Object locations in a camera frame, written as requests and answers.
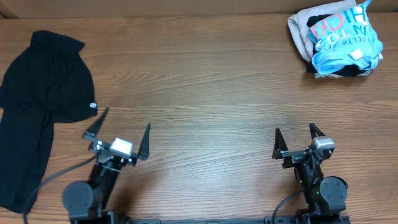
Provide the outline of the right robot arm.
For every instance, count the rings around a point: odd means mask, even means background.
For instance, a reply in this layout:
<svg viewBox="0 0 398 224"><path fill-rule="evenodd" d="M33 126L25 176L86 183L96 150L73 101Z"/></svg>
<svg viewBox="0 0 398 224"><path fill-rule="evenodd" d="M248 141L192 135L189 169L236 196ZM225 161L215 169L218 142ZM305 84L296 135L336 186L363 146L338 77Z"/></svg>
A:
<svg viewBox="0 0 398 224"><path fill-rule="evenodd" d="M321 164L329 159L335 150L331 137L324 134L315 123L309 124L311 143L301 151L290 152L279 128L275 129L272 158L282 159L284 169L293 168L301 189L283 199L273 211L271 223L349 223L349 216L343 216L346 210L348 184L337 176L325 177ZM303 194L306 208L297 210L293 216L278 216L279 209L290 199Z"/></svg>

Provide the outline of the light blue t-shirt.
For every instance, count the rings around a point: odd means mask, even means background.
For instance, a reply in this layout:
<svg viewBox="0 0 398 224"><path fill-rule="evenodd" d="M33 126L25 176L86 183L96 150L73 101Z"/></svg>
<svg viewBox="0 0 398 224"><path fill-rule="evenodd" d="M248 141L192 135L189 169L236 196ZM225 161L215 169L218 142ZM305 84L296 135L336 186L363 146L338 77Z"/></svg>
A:
<svg viewBox="0 0 398 224"><path fill-rule="evenodd" d="M362 72L377 67L383 44L367 15L370 4L367 0L309 28L307 37L316 50L311 64L319 75L336 74L351 65Z"/></svg>

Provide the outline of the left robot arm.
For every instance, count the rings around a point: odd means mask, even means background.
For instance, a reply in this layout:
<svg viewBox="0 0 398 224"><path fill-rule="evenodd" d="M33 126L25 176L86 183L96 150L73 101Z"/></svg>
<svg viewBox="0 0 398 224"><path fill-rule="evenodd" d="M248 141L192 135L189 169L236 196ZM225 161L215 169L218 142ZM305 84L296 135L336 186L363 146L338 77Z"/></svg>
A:
<svg viewBox="0 0 398 224"><path fill-rule="evenodd" d="M106 206L122 168L135 166L138 160L144 161L149 157L150 124L146 126L139 150L135 153L132 142L116 138L108 143L97 138L108 111L109 109L105 109L83 134L83 139L90 142L89 151L95 153L95 163L89 178L72 182L62 195L62 202L71 223L133 222L126 213L107 211Z"/></svg>

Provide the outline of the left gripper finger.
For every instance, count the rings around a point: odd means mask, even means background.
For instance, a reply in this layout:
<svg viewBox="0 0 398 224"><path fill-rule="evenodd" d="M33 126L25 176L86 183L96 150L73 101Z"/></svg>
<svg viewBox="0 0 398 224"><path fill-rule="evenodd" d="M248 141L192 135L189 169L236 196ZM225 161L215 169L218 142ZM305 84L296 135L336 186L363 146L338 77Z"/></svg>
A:
<svg viewBox="0 0 398 224"><path fill-rule="evenodd" d="M103 114L85 131L84 137L95 138L108 114L109 107L105 109Z"/></svg>
<svg viewBox="0 0 398 224"><path fill-rule="evenodd" d="M142 141L139 147L139 152L138 152L138 159L145 161L149 155L150 155L150 149L149 149L149 134L150 134L150 123L146 126L146 130L144 132L144 135L142 137Z"/></svg>

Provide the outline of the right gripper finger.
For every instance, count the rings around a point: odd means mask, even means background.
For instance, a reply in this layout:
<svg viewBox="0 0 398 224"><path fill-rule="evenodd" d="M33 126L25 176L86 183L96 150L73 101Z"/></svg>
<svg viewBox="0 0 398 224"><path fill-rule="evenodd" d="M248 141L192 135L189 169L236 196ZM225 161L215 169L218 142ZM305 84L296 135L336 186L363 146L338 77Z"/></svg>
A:
<svg viewBox="0 0 398 224"><path fill-rule="evenodd" d="M275 141L274 141L274 149L272 152L273 159L283 159L284 154L289 152L289 148L286 145L284 137L279 128L275 129Z"/></svg>
<svg viewBox="0 0 398 224"><path fill-rule="evenodd" d="M315 123L310 123L309 128L312 139L325 136L325 134L315 125Z"/></svg>

